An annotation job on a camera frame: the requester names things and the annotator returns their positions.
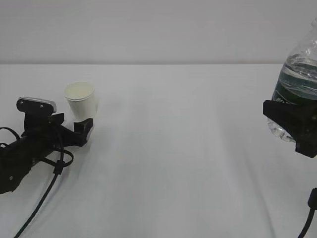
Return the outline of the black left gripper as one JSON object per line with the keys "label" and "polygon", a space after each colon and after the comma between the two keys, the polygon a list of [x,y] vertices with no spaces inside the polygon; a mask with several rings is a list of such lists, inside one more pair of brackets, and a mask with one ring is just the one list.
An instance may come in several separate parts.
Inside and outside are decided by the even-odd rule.
{"label": "black left gripper", "polygon": [[23,136],[36,142],[36,151],[52,150],[54,147],[84,146],[93,127],[93,119],[74,122],[74,130],[64,127],[65,114],[51,116],[26,114]]}

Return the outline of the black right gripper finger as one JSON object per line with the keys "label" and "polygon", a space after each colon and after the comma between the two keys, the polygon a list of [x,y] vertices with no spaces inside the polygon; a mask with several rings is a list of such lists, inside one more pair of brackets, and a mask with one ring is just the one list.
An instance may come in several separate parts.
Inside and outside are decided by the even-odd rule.
{"label": "black right gripper finger", "polygon": [[317,156],[317,103],[303,105],[266,100],[263,114],[281,126],[295,140],[295,151],[310,158]]}

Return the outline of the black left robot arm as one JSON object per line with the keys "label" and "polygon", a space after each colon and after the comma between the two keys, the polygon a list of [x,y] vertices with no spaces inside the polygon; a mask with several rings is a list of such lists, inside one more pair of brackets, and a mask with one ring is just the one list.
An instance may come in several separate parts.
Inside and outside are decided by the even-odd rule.
{"label": "black left robot arm", "polygon": [[64,114],[55,114],[47,117],[26,115],[24,132],[18,135],[13,129],[7,127],[15,141],[0,145],[0,192],[2,194],[13,192],[20,185],[23,178],[38,162],[53,166],[53,173],[60,175],[65,167],[72,164],[60,158],[56,162],[47,159],[54,151],[61,156],[73,154],[66,147],[82,147],[88,141],[88,134],[93,127],[93,119],[88,118],[74,123],[74,130],[62,125]]}

